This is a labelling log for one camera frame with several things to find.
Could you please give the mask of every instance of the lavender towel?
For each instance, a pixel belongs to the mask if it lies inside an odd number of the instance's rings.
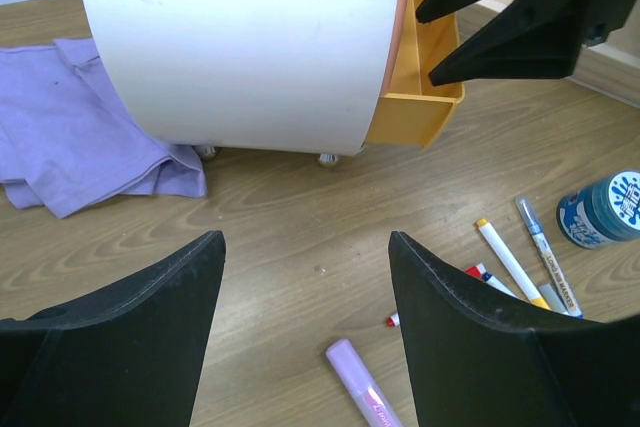
[[[60,218],[116,194],[207,193],[190,146],[133,122],[92,39],[0,49],[0,183],[17,208]]]

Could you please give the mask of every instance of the jar lid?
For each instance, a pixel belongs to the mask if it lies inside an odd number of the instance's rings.
[[[626,227],[640,231],[640,172],[617,173],[609,182],[607,193],[616,218]]]

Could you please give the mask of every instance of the white cylindrical container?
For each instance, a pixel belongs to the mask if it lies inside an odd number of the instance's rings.
[[[84,0],[104,65],[151,135],[352,155],[404,0]],[[396,37],[400,31],[396,28]]]

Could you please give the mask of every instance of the paint marker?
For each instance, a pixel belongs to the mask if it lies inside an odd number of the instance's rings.
[[[371,427],[402,427],[351,342],[339,340],[327,349],[327,358]]]
[[[387,324],[389,327],[399,327],[400,316],[398,315],[398,313],[396,312],[395,314],[392,314],[389,317],[387,317],[385,324]]]
[[[567,309],[560,300],[560,297],[558,297],[558,294],[556,294],[556,291],[553,289],[551,284],[547,283],[539,285],[538,289],[540,289],[540,293],[544,297],[544,300],[547,301],[547,304],[551,306],[551,309],[553,309],[555,312],[558,312],[559,314],[569,315],[569,312],[567,312]]]
[[[510,295],[511,297],[515,297],[516,299],[518,298],[518,296],[511,292],[506,285],[500,282],[494,275],[487,272],[487,269],[484,268],[484,264],[476,264],[470,269],[465,270],[465,272],[471,277],[475,277],[478,280],[486,282],[491,287],[499,290],[500,292]]]
[[[493,225],[491,225],[487,219],[480,219],[476,222],[476,225],[482,236],[507,268],[513,280],[516,281],[520,290],[522,290],[527,299],[529,299],[529,302],[543,309],[551,310],[547,301],[542,298],[536,286],[533,285],[533,282],[531,282],[531,279],[513,256],[507,244],[504,243],[498,235],[498,232],[496,232],[496,229],[493,228]]]
[[[560,293],[560,297],[562,302],[564,303],[566,310],[569,312],[571,317],[580,317],[582,318],[582,310],[580,310],[580,306],[578,305],[578,300],[576,299],[575,294],[571,290],[569,286],[569,282],[564,275],[564,272],[560,268],[560,264],[558,263],[558,259],[553,255],[553,250],[551,250],[551,245],[547,241],[546,236],[542,230],[542,226],[540,222],[538,222],[538,217],[536,216],[535,211],[533,210],[533,206],[529,199],[524,196],[516,197],[516,206],[520,211],[520,215],[522,216],[522,220],[524,221],[524,225],[527,226],[527,230],[529,230],[529,234],[531,234],[531,238],[533,242],[536,244],[538,252],[540,253],[540,257],[542,257],[542,261],[544,265],[547,267],[549,271],[549,275],[551,276],[551,280],[558,289]]]

